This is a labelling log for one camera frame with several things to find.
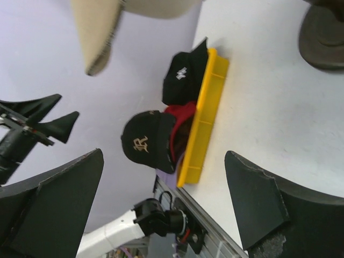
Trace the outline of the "black cap gold R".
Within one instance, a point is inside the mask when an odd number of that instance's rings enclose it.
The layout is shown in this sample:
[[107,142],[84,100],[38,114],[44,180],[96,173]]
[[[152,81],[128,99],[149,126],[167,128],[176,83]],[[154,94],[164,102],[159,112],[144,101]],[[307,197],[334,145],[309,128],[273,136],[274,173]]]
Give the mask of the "black cap gold R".
[[121,144],[125,156],[138,164],[161,170],[175,171],[170,136],[176,118],[158,110],[134,115],[124,126]]

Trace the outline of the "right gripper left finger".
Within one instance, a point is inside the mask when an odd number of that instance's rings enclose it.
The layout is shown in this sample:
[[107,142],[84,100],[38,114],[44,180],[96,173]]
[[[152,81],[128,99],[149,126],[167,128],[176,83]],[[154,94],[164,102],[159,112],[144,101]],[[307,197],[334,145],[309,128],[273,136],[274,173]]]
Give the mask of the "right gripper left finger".
[[1,257],[76,257],[103,167],[95,149],[1,187]]

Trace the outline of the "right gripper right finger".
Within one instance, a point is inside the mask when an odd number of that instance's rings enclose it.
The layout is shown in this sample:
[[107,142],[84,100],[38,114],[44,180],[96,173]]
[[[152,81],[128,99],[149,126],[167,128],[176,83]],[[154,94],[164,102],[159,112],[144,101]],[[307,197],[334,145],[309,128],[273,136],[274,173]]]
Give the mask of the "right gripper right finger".
[[343,257],[343,198],[273,174],[229,150],[228,188],[249,257]]

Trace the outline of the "beige cap black R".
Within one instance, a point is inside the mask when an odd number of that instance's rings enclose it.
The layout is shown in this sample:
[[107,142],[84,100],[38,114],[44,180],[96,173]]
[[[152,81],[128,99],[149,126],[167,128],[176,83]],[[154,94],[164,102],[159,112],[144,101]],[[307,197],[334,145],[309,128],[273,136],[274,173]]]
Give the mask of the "beige cap black R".
[[84,73],[96,76],[107,66],[123,12],[148,18],[174,19],[200,1],[72,0],[71,9],[84,61]]

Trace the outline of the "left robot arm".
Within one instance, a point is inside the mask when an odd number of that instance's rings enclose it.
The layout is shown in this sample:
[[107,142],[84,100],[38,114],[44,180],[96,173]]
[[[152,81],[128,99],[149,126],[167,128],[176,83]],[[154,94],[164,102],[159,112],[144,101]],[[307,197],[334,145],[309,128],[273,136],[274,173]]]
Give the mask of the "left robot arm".
[[77,111],[48,123],[59,94],[23,102],[1,101],[1,257],[101,257],[152,234],[175,234],[191,243],[199,223],[186,207],[164,210],[155,198],[85,233],[104,167],[100,149],[26,180],[8,184],[36,144],[67,142]]

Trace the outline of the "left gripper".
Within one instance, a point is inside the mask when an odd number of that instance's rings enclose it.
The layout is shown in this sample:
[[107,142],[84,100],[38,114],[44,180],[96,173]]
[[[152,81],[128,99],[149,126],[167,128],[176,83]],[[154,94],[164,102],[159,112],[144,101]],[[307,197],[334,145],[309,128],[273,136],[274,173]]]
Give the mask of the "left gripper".
[[[74,111],[47,123],[40,122],[60,101],[60,94],[23,102],[1,101],[1,125],[9,128],[1,140],[1,185],[6,184],[37,143],[66,144],[80,113]],[[35,129],[26,124],[35,124]]]

